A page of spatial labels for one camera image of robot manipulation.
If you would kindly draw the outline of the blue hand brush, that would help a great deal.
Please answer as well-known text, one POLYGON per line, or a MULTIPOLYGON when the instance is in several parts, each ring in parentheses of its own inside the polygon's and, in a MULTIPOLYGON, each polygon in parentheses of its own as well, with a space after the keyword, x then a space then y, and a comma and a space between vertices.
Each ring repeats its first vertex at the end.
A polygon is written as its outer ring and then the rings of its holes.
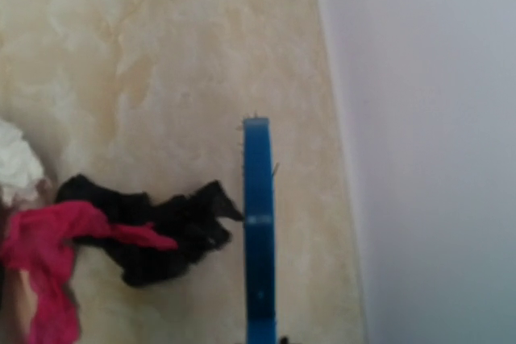
POLYGON ((246 343, 278 342, 273 154, 269 120, 243 120, 246 343))

